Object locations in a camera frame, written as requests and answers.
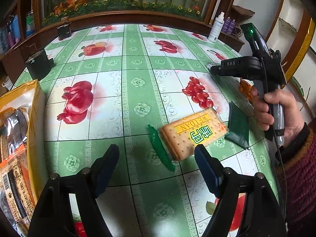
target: metal bolt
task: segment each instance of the metal bolt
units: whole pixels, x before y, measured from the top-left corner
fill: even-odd
[[[256,177],[259,177],[260,179],[263,179],[264,178],[264,174],[263,173],[256,173]]]
[[[52,180],[55,180],[57,177],[58,177],[58,174],[57,174],[57,173],[51,174],[51,179],[52,179]]]
[[[233,170],[232,170],[230,167],[225,167],[225,168],[223,169],[223,171],[224,171],[226,174],[231,174]]]
[[[85,167],[84,169],[81,170],[81,174],[89,174],[90,173],[90,169],[88,167]]]

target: blue gripper pad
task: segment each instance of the blue gripper pad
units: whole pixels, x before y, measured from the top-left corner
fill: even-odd
[[[223,183],[223,166],[217,158],[213,158],[205,149],[203,144],[199,144],[194,150],[195,161],[201,171],[207,188],[217,198],[220,198],[220,186]]]

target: person's arm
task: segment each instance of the person's arm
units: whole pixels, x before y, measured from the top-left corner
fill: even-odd
[[[259,99],[255,88],[252,89],[252,95],[258,127],[268,130],[274,118],[268,113],[268,105]],[[284,105],[285,143],[280,151],[287,180],[288,236],[315,236],[316,137],[304,123],[291,93],[275,90],[265,94],[264,100],[270,104]],[[280,166],[277,168],[277,176],[284,193],[284,176]]]

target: person's hand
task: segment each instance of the person's hand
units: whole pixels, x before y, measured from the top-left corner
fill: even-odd
[[[287,147],[301,132],[304,127],[304,120],[297,106],[296,100],[290,92],[282,89],[276,89],[273,92],[266,93],[264,100],[260,100],[257,89],[253,86],[251,89],[254,106],[254,114],[257,119],[258,127],[267,131],[269,125],[273,125],[274,117],[268,113],[269,104],[282,104],[284,106],[284,145]]]

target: white bottle cap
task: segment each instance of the white bottle cap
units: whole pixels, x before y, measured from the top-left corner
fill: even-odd
[[[218,16],[218,19],[224,20],[224,12],[223,11],[221,12],[221,15]]]

